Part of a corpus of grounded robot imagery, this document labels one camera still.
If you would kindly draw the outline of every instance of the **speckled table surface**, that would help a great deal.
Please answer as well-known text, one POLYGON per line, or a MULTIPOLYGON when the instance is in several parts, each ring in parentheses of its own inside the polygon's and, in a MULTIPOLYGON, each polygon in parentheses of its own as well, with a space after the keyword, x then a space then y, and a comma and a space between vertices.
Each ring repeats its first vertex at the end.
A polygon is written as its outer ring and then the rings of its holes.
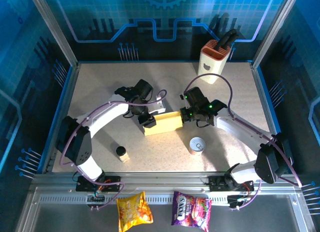
MULTIPOLYGON (((168 95, 164 102, 167 112, 179 111, 184 102, 182 94, 188 83, 197 75, 197 63, 95 63, 82 64, 76 82, 68 115, 78 117, 108 101, 122 86, 134 86, 140 79, 154 88, 153 98, 161 89, 168 95)), ((259 99, 254 78, 248 63, 227 63, 222 71, 233 88, 232 110, 263 130, 269 130, 259 99)), ((228 103, 230 91, 222 79, 208 84, 201 79, 194 82, 210 100, 228 103)), ((216 127, 197 128, 195 122, 182 129, 144 136, 138 119, 112 120, 92 139, 92 156, 106 172, 202 172, 225 171, 236 163, 256 159, 256 155, 241 141, 216 127), (193 137, 201 137, 206 149, 201 156, 188 152, 193 137), (130 160, 122 163, 116 148, 124 146, 130 160)), ((61 153, 57 153, 53 172, 73 171, 60 167, 61 153)))

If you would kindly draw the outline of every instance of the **cable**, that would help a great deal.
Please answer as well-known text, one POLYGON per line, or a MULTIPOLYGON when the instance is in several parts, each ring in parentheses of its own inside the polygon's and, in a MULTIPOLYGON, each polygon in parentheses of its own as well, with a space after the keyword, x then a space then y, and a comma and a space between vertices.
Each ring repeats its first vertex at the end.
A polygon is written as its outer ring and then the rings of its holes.
POLYGON ((294 186, 297 186, 299 188, 302 187, 302 183, 298 177, 298 174, 297 172, 295 171, 295 169, 293 168, 293 166, 291 165, 291 162, 289 161, 289 159, 286 157, 285 153, 279 148, 279 146, 273 142, 273 140, 269 139, 267 136, 265 136, 262 132, 258 131, 257 129, 255 129, 254 127, 252 127, 251 125, 243 122, 242 120, 236 118, 234 116, 234 114, 231 112, 231 101, 232 101, 232 97, 233 97, 233 90, 232 90, 232 87, 231 87, 231 84, 229 83, 229 81, 223 77, 222 75, 220 74, 216 74, 216 73, 204 73, 204 74, 201 74, 197 77, 195 77, 193 80, 191 80, 191 82, 187 85, 187 87, 185 88, 184 92, 185 93, 188 88, 190 87, 190 85, 197 79, 199 79, 200 77, 202 76, 217 76, 221 79, 223 79, 227 85, 229 86, 229 89, 230 89, 230 98, 229 98, 229 101, 228 101, 228 105, 227 105, 227 110, 228 110, 228 113, 230 114, 231 118, 237 122, 239 122, 240 124, 242 124, 243 126, 249 128, 250 130, 252 130, 253 132, 257 133, 259 136, 262 136, 264 139, 266 139, 279 153, 280 155, 282 156, 283 160, 285 161, 285 163, 287 164, 287 166, 289 167, 289 169, 291 170, 295 180, 297 181, 297 183, 293 182, 293 181, 290 181, 290 184, 294 185, 294 186))
POLYGON ((258 195, 258 193, 260 191, 260 188, 261 188, 261 184, 262 184, 262 179, 260 179, 258 190, 256 191, 255 195, 252 197, 251 200, 249 200, 247 203, 241 205, 239 208, 231 208, 231 210, 234 211, 234 210, 242 209, 242 208, 250 205, 252 203, 252 201, 254 201, 255 198, 257 197, 257 195, 258 195))
POLYGON ((70 135, 68 141, 66 142, 65 144, 65 147, 62 151, 62 155, 61 155, 61 158, 60 158, 60 161, 59 161, 59 164, 61 166, 74 166, 75 169, 77 170, 78 173, 80 173, 86 180, 88 180, 89 182, 95 184, 95 185, 98 185, 98 186, 112 186, 112 185, 122 185, 121 189, 119 190, 119 192, 111 199, 109 200, 107 203, 105 203, 104 205, 100 206, 100 207, 96 207, 95 209, 98 210, 98 209, 101 209, 107 205, 109 205, 113 200, 115 200, 115 198, 122 192, 122 190, 124 189, 125 187, 125 183, 122 182, 122 181, 119 181, 119 182, 111 182, 111 183, 100 183, 100 182, 96 182, 92 179, 90 179, 88 176, 86 176, 79 168, 77 165, 75 165, 73 162, 67 162, 67 163, 63 163, 63 160, 66 156, 66 152, 71 144, 71 141, 73 140, 73 138, 76 136, 78 130, 83 126, 83 124, 85 124, 87 121, 89 121, 89 119, 91 117, 94 117, 96 114, 98 114, 101 110, 105 110, 107 108, 109 108, 111 105, 116 105, 116 104, 127 104, 127 105, 130 105, 130 106, 147 106, 147 105, 152 105, 152 104, 156 104, 158 103, 159 101, 163 101, 165 99, 165 97, 167 96, 167 91, 165 89, 162 89, 159 91, 159 93, 157 94, 157 97, 160 96, 160 99, 157 99, 155 101, 152 101, 152 102, 148 102, 148 103, 131 103, 131 102, 124 102, 124 101, 118 101, 118 100, 115 100, 115 101, 109 101, 101 106, 99 106, 98 108, 96 108, 94 111, 92 111, 86 118, 83 119, 83 121, 81 121, 79 123, 79 125, 75 128, 75 130, 72 132, 72 134, 70 135))
POLYGON ((149 102, 152 99, 153 94, 154 94, 154 88, 151 89, 151 95, 150 95, 150 98, 148 100, 146 100, 147 102, 149 102))
POLYGON ((242 184, 246 188, 246 190, 248 192, 248 196, 250 196, 250 188, 248 187, 248 185, 246 185, 246 183, 242 183, 242 184))
POLYGON ((199 126, 199 121, 200 121, 200 120, 197 119, 196 122, 195 122, 195 124, 196 124, 196 126, 197 126, 198 128, 205 128, 205 127, 207 127, 207 126, 210 125, 210 124, 207 123, 207 124, 205 124, 205 125, 203 125, 203 126, 199 126))
POLYGON ((128 109, 128 111, 127 111, 126 113, 124 113, 124 114, 122 115, 122 117, 125 118, 125 119, 131 119, 133 116, 135 116, 135 115, 133 114, 133 115, 127 117, 127 115, 128 115, 129 113, 130 113, 130 109, 128 109))
MULTIPOLYGON (((104 181, 105 183, 108 183, 108 182, 111 182, 111 179, 107 179, 106 181, 104 181)), ((99 190, 100 191, 103 191, 105 188, 107 188, 108 186, 103 186, 103 185, 101 185, 100 187, 99 187, 99 190)))
POLYGON ((202 182, 205 186, 210 185, 210 183, 204 182, 201 178, 200 178, 200 180, 201 180, 201 182, 202 182))
POLYGON ((286 178, 283 178, 283 177, 279 177, 279 179, 285 181, 285 182, 288 182, 289 184, 292 184, 293 186, 297 186, 296 183, 292 182, 291 180, 289 179, 286 179, 286 178))
POLYGON ((74 172, 74 174, 72 175, 72 180, 73 180, 74 182, 78 182, 78 181, 74 180, 74 178, 75 178, 75 176, 76 176, 77 173, 78 173, 78 171, 74 172))

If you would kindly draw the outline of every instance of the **can lid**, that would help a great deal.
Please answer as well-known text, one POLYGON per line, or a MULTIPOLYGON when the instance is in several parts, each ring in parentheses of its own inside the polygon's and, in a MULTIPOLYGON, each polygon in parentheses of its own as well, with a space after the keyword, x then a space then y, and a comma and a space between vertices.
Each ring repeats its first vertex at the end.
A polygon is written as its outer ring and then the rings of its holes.
POLYGON ((116 148, 115 152, 118 156, 123 156, 126 153, 126 148, 123 146, 119 146, 118 148, 116 148))
POLYGON ((202 138, 194 137, 190 140, 190 148, 195 152, 202 152, 206 148, 206 143, 202 138))

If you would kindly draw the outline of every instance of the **black knife handle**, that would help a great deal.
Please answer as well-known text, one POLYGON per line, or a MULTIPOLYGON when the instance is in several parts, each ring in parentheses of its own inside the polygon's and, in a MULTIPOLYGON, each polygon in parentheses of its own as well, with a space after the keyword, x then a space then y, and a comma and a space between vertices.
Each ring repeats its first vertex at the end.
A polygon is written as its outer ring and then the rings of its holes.
POLYGON ((236 29, 231 29, 229 30, 227 33, 224 34, 224 36, 218 41, 218 43, 216 44, 216 46, 213 48, 215 51, 219 51, 220 47, 223 46, 228 39, 230 38, 231 35, 236 34, 237 31, 236 29))
POLYGON ((228 40, 221 46, 222 49, 226 50, 228 47, 231 47, 231 44, 235 42, 235 40, 238 38, 238 34, 234 33, 231 35, 228 40))

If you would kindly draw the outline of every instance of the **yellow sponge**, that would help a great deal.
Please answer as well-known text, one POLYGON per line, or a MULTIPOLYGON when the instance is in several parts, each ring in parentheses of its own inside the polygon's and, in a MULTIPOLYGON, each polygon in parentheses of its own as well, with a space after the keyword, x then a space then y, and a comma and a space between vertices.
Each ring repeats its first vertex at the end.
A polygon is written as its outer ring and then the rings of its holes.
POLYGON ((169 131, 175 131, 183 127, 180 111, 162 113, 154 116, 156 125, 151 128, 144 128, 144 135, 150 136, 169 131))

